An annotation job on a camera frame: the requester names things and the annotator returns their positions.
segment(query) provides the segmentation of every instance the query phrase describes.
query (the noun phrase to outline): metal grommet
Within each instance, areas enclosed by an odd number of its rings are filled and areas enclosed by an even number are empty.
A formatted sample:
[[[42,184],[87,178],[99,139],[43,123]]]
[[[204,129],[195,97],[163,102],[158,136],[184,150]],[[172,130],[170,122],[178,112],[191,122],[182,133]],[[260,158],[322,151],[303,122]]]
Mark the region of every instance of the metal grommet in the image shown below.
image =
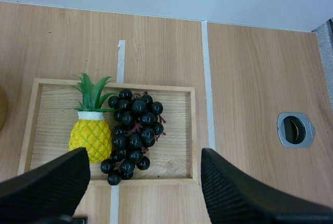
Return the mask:
[[[305,114],[283,112],[277,118],[277,132],[285,147],[309,148],[316,131]]]

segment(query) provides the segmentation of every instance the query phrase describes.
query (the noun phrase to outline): grape bunch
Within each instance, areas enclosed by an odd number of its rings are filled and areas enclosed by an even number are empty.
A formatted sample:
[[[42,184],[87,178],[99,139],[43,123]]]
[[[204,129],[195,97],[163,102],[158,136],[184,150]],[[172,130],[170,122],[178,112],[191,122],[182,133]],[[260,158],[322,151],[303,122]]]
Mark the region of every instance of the grape bunch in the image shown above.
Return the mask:
[[[119,96],[110,97],[108,104],[115,109],[113,117],[120,124],[112,130],[111,158],[101,163],[100,170],[108,174],[110,185],[117,185],[133,177],[135,166],[149,168],[150,160],[144,155],[165,135],[165,120],[161,116],[163,105],[153,102],[146,91],[141,96],[123,89]]]

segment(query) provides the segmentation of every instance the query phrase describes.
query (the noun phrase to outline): yellow pineapple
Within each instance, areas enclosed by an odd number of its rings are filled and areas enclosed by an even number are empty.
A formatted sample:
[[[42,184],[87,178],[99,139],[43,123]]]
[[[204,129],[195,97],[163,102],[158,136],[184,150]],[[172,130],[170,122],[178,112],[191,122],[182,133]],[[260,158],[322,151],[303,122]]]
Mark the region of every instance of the yellow pineapple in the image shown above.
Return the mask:
[[[101,109],[104,101],[113,93],[107,93],[102,97],[101,92],[111,77],[104,77],[95,85],[89,76],[82,73],[79,77],[79,87],[74,87],[82,93],[82,102],[79,102],[79,120],[74,125],[69,140],[69,150],[85,147],[91,163],[101,162],[111,154],[111,132],[104,120],[104,112],[112,109]]]

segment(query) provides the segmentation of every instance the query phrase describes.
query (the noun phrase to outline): white tape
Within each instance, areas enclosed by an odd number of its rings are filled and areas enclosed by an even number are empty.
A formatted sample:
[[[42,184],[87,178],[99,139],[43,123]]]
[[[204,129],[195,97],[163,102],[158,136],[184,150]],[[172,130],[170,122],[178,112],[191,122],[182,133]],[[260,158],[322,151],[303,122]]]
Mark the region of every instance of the white tape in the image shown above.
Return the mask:
[[[119,186],[111,186],[110,224],[118,224]]]
[[[119,41],[118,47],[117,83],[124,83],[126,41]]]
[[[78,111],[79,119],[99,121],[104,120],[104,114],[102,112],[95,111]]]
[[[124,83],[126,41],[118,44],[117,83]],[[119,217],[119,186],[111,187],[110,224],[118,224]]]
[[[213,93],[212,93],[212,81],[210,74],[207,21],[201,22],[201,36],[202,36],[204,84],[206,87],[208,142],[209,142],[209,148],[215,150]]]

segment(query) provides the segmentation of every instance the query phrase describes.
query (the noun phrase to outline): tray rim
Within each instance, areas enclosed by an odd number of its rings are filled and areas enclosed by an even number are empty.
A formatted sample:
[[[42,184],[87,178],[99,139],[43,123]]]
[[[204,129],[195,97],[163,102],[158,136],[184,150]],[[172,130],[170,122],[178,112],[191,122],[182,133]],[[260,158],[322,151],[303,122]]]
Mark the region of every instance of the tray rim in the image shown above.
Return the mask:
[[[38,119],[39,106],[43,85],[77,85],[76,80],[58,80],[51,78],[35,78],[32,85],[27,122],[24,130],[24,138],[20,155],[20,162],[17,175],[21,175],[29,171],[30,161],[33,152],[33,139]],[[147,186],[147,185],[183,185],[199,183],[198,181],[198,161],[197,161],[197,132],[196,132],[196,102],[195,89],[193,87],[178,86],[162,86],[162,85],[142,85],[142,84],[126,84],[126,83],[108,83],[105,87],[111,88],[129,88],[144,89],[150,91],[180,91],[190,94],[190,177],[189,178],[173,178],[173,179],[133,179],[122,180],[119,186]],[[94,186],[110,186],[106,180],[92,179],[90,184]]]

